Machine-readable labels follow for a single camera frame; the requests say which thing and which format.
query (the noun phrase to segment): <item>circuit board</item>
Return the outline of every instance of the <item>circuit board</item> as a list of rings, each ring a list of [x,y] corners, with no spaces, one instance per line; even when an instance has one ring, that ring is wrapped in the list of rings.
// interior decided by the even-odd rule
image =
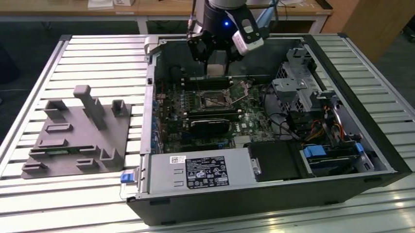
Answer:
[[[162,152],[241,148],[249,142],[274,140],[260,106],[260,88],[240,80],[222,90],[185,91],[173,86],[158,95]],[[214,120],[229,124],[225,133],[194,136],[189,132],[192,122]]]

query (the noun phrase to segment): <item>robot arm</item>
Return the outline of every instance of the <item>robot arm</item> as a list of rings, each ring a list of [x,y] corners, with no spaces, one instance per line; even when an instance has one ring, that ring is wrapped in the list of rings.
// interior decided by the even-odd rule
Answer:
[[[196,18],[188,22],[186,44],[194,61],[208,63],[214,50],[226,52],[229,63],[264,44],[269,33],[258,28],[246,0],[193,0]]]

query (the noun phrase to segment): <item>cable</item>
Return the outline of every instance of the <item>cable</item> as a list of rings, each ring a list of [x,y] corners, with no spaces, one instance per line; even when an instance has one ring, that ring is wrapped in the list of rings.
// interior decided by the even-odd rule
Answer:
[[[310,136],[305,139],[305,141],[309,141],[310,139],[314,139],[314,138],[322,136],[322,134],[324,134],[324,129],[320,129],[320,131],[317,131],[313,135],[310,135]]]
[[[193,3],[192,3],[192,11],[189,13],[189,19],[186,22],[186,34],[189,34],[189,28],[190,28],[192,23],[193,23],[194,8],[196,8],[196,0],[193,0]]]
[[[266,92],[268,92],[268,89],[270,88],[272,86],[272,83],[268,85],[266,89],[265,89],[265,96],[262,98],[262,105],[264,105],[264,114],[265,114],[265,117],[269,119],[269,121],[276,124],[276,126],[278,126],[282,130],[286,131],[286,133],[292,136],[293,139],[296,139],[297,141],[301,141],[301,138],[289,130],[286,129],[285,127],[282,127],[268,115],[266,113],[266,109],[265,109],[265,98],[266,98]]]
[[[0,90],[0,92],[8,92],[8,91],[30,91],[29,89],[9,89],[9,90]]]
[[[284,114],[284,113],[272,113],[272,114],[269,114],[269,117],[270,117],[272,115],[280,115],[281,117],[285,117],[285,116],[286,116],[286,114]]]
[[[273,5],[273,14],[274,14],[274,24],[273,24],[273,29],[276,28],[276,25],[277,25],[277,3],[278,3],[278,0],[272,0],[272,5]]]
[[[314,121],[312,122],[312,124],[310,124],[310,133],[309,133],[309,134],[312,134],[312,132],[313,132],[313,124],[314,124],[316,122],[320,122],[320,120],[314,120]]]
[[[284,5],[284,9],[285,9],[285,21],[288,21],[288,12],[286,12],[286,5],[282,3],[282,2],[280,2],[282,5]]]
[[[154,24],[156,24],[158,29],[168,31],[168,33],[172,34],[176,31],[176,29],[180,27],[181,21],[177,22],[177,26],[172,30],[168,30],[166,27],[160,24],[160,23],[165,24],[168,22],[170,22],[170,21],[154,21]]]
[[[329,107],[324,106],[324,119],[326,119],[328,117],[328,110],[329,110]]]
[[[290,136],[290,134],[281,133],[281,132],[282,132],[282,131],[281,131],[281,125],[282,125],[284,123],[286,123],[285,120],[284,120],[284,121],[280,123],[280,125],[278,125],[278,137],[277,137],[278,140],[280,140],[280,137],[281,137],[282,135],[289,135],[289,136]]]
[[[336,124],[336,123],[333,125],[338,127],[340,138],[344,140],[342,126],[340,124]]]
[[[197,91],[200,92],[200,87],[198,87],[198,81],[197,81],[197,78],[196,78],[196,86],[197,86]]]

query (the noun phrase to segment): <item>floor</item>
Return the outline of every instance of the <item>floor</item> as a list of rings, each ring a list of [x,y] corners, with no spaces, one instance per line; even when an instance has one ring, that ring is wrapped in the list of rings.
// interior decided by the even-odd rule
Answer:
[[[149,33],[184,33],[184,22],[149,22]],[[0,84],[0,142],[13,123],[26,95],[38,78],[48,57],[62,34],[136,34],[134,22],[53,22],[45,31],[41,23],[0,23],[0,43],[20,68],[21,75],[8,84]],[[399,36],[375,64],[415,106],[415,44]]]

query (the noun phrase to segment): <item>blue latch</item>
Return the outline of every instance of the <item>blue latch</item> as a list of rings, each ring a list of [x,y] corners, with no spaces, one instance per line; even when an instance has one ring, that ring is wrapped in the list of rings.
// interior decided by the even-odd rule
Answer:
[[[134,182],[134,174],[133,173],[122,173],[121,175],[121,183],[133,183]]]
[[[309,158],[312,156],[325,156],[325,151],[322,146],[316,145],[316,146],[308,146],[305,149],[302,149],[305,158]]]
[[[358,151],[358,154],[364,153],[364,148],[358,142],[356,143],[356,149]]]
[[[225,147],[225,144],[226,144],[225,142],[217,143],[217,148],[222,149]]]

